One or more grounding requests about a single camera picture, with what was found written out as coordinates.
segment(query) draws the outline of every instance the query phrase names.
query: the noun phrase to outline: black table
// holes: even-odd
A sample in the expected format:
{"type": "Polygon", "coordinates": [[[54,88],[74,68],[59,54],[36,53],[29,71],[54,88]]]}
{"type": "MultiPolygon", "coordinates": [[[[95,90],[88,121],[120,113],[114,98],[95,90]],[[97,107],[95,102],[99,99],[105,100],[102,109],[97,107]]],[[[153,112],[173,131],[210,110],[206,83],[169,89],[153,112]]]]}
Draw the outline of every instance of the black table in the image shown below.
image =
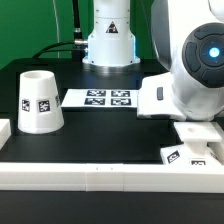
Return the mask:
{"type": "MultiPolygon", "coordinates": [[[[69,88],[136,90],[165,72],[154,60],[109,75],[69,59],[11,62],[0,71],[0,118],[12,127],[0,162],[161,164],[159,149],[180,143],[174,121],[140,120],[130,108],[66,108],[59,131],[25,134],[17,128],[19,76],[29,70],[54,72],[61,101],[69,88]]],[[[223,205],[222,194],[1,191],[0,223],[222,223],[223,205]]]]}

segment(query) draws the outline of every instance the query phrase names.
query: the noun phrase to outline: white robot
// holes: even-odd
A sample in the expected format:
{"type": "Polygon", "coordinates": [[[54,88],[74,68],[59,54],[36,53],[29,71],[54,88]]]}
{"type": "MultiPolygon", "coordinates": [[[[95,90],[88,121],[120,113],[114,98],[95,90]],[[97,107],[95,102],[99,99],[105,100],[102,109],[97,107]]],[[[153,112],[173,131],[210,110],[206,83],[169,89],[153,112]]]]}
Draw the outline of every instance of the white robot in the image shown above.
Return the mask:
{"type": "Polygon", "coordinates": [[[143,80],[138,116],[211,121],[224,109],[224,1],[155,0],[152,39],[170,72],[143,80]]]}
{"type": "Polygon", "coordinates": [[[130,31],[130,0],[94,0],[94,30],[88,38],[84,68],[120,72],[139,62],[130,31]]]}

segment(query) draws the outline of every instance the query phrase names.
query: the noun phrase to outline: white block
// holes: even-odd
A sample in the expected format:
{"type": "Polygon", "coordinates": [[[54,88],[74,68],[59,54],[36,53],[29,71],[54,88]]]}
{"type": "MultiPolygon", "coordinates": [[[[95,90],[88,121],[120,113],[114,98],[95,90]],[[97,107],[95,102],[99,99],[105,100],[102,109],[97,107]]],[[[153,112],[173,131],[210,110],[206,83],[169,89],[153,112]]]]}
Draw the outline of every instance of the white block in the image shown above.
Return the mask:
{"type": "Polygon", "coordinates": [[[88,164],[86,191],[123,191],[123,164],[88,164]]]}
{"type": "Polygon", "coordinates": [[[85,191],[85,164],[0,163],[0,190],[85,191]]]}
{"type": "Polygon", "coordinates": [[[0,119],[0,150],[11,136],[11,127],[9,119],[0,119]]]}
{"type": "Polygon", "coordinates": [[[124,165],[124,191],[224,193],[224,169],[124,165]]]}

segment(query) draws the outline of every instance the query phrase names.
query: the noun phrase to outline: white cup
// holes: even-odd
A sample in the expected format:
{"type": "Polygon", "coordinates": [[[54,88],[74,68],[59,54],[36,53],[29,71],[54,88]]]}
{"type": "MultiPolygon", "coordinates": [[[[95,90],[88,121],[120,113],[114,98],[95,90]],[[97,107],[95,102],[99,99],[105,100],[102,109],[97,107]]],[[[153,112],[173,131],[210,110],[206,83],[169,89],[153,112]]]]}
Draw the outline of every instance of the white cup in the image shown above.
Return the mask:
{"type": "Polygon", "coordinates": [[[54,73],[29,71],[20,75],[18,128],[44,134],[64,125],[54,73]]]}

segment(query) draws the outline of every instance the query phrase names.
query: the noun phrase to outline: blue light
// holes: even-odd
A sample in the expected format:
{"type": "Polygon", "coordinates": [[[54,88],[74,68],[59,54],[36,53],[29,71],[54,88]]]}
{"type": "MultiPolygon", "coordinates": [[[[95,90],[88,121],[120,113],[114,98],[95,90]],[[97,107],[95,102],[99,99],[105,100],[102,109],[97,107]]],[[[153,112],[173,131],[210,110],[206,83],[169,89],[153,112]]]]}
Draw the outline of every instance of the blue light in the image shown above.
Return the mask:
{"type": "Polygon", "coordinates": [[[217,58],[220,55],[220,50],[217,47],[213,47],[209,50],[209,55],[212,58],[217,58]]]}

